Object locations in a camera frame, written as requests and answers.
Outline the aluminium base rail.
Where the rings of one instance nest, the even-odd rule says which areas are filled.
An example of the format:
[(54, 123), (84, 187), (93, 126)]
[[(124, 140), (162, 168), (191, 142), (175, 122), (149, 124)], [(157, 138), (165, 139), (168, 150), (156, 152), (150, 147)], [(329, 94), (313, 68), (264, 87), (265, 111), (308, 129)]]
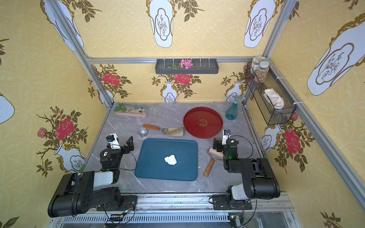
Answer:
[(275, 199), (249, 199), (230, 206), (220, 193), (156, 193), (123, 195), (127, 203), (118, 210), (106, 206), (85, 214), (52, 219), (51, 228), (67, 224), (130, 225), (151, 223), (228, 223), (247, 228), (299, 228), (287, 194)]

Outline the pink artificial flower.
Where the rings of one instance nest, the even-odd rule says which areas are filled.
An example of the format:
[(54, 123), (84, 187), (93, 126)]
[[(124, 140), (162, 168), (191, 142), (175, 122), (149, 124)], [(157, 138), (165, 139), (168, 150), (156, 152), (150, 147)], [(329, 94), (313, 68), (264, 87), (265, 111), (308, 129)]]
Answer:
[(181, 69), (191, 69), (193, 66), (191, 59), (182, 59), (179, 63)]

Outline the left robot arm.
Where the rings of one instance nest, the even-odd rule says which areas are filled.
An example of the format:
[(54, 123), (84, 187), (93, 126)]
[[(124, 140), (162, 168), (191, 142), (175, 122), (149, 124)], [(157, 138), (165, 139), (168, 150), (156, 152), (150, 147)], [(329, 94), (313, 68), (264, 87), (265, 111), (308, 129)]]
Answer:
[(123, 170), (120, 167), (123, 156), (135, 148), (134, 139), (129, 137), (123, 146), (116, 134), (108, 135), (106, 140), (107, 148), (99, 154), (101, 170), (65, 174), (48, 205), (49, 217), (76, 216), (91, 208), (121, 211), (124, 217), (136, 208), (137, 196), (122, 196), (114, 186)]

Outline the red round tray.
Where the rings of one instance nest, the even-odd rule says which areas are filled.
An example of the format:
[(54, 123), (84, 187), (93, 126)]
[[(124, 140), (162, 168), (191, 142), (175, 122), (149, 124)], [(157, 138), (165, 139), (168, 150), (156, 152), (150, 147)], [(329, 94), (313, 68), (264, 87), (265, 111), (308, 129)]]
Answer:
[(196, 107), (185, 114), (183, 125), (193, 137), (210, 139), (217, 136), (223, 129), (223, 119), (211, 108)]

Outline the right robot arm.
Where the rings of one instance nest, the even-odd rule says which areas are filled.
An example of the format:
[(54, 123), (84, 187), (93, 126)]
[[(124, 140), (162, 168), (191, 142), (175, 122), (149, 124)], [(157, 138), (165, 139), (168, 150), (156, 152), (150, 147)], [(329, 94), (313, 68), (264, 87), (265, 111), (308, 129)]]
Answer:
[(242, 183), (229, 186), (225, 195), (212, 196), (216, 211), (252, 209), (251, 199), (271, 200), (281, 194), (279, 183), (266, 158), (239, 158), (239, 141), (213, 140), (213, 155), (220, 153), (223, 168), (241, 175)]

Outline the white dough lump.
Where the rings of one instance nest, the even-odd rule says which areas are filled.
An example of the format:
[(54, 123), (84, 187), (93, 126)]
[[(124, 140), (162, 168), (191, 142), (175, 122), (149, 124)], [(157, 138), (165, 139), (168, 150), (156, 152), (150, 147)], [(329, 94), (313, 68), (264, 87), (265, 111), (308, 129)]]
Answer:
[(164, 158), (164, 161), (169, 164), (169, 165), (176, 165), (177, 164), (177, 160), (175, 155), (170, 155)]

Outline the grey wall shelf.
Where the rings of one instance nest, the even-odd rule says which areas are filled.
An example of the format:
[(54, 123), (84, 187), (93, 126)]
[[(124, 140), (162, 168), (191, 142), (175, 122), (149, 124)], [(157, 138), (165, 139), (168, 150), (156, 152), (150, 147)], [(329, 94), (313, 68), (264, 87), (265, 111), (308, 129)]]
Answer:
[(218, 74), (219, 65), (213, 58), (162, 58), (155, 64), (156, 74)]

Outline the small glass cup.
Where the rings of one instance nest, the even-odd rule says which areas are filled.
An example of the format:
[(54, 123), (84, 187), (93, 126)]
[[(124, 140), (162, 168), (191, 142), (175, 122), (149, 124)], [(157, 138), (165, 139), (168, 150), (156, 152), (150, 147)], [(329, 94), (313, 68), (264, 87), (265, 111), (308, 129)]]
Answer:
[(142, 137), (142, 138), (147, 137), (147, 135), (148, 135), (148, 129), (147, 129), (147, 128), (145, 128), (145, 127), (141, 127), (141, 128), (139, 128), (139, 130), (138, 130), (138, 135), (139, 135), (140, 137)]

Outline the spice jar white lid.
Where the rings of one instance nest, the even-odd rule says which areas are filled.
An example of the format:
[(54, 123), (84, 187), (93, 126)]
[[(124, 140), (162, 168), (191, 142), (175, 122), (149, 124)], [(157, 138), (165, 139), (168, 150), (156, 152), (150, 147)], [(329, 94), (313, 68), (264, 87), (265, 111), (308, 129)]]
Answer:
[(254, 78), (257, 83), (263, 83), (265, 81), (270, 69), (269, 65), (270, 63), (268, 61), (260, 62), (259, 67), (256, 70), (256, 77)]

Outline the beige cloth in basket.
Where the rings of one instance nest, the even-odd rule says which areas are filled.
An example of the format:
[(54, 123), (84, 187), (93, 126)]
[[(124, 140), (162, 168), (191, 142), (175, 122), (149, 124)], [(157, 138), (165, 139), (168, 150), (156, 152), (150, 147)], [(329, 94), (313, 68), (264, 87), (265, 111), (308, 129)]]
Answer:
[(264, 90), (264, 98), (274, 109), (284, 108), (284, 99), (273, 88)]

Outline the jar with patterned lid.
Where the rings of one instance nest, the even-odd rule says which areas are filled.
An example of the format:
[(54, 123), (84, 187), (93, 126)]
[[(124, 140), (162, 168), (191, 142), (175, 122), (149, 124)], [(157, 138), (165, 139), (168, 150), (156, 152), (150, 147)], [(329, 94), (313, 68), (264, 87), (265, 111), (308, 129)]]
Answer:
[(254, 74), (262, 61), (267, 61), (266, 57), (254, 57), (251, 63), (251, 74)]

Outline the wooden rolling pin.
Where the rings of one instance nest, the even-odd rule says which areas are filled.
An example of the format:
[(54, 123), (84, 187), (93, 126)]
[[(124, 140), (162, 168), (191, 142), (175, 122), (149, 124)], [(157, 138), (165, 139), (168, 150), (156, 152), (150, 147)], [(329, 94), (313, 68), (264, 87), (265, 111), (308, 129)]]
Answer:
[(204, 176), (205, 177), (208, 177), (210, 175), (211, 170), (212, 170), (215, 162), (216, 161), (221, 161), (224, 158), (224, 155), (223, 155), (222, 152), (218, 152), (216, 149), (214, 149), (212, 147), (210, 149), (208, 149), (207, 154), (210, 156), (211, 159), (208, 163), (207, 168), (204, 171)]

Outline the pink rectangular planter box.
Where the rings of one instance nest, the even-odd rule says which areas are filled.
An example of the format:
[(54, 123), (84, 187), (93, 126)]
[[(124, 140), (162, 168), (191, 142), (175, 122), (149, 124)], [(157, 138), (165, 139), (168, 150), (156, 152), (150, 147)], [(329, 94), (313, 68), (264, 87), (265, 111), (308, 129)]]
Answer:
[(131, 104), (124, 104), (119, 103), (114, 112), (118, 116), (131, 116), (131, 117), (141, 117), (144, 118), (147, 116), (148, 107), (147, 106), (140, 106), (140, 105), (131, 105)]

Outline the green spray bottle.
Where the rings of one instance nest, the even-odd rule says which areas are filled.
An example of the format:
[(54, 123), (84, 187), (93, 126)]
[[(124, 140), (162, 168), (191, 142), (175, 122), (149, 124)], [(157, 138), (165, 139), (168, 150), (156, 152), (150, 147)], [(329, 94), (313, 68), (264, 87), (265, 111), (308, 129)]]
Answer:
[(227, 109), (225, 117), (228, 120), (235, 120), (238, 116), (238, 103), (245, 100), (245, 97), (234, 96), (232, 105)]

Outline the teal plastic tray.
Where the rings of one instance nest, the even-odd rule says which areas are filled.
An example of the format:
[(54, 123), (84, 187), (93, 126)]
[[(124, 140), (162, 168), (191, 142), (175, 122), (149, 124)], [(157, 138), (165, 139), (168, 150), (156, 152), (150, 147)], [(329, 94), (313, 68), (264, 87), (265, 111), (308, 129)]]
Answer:
[(144, 140), (135, 176), (145, 179), (195, 181), (198, 175), (198, 144), (193, 140)]

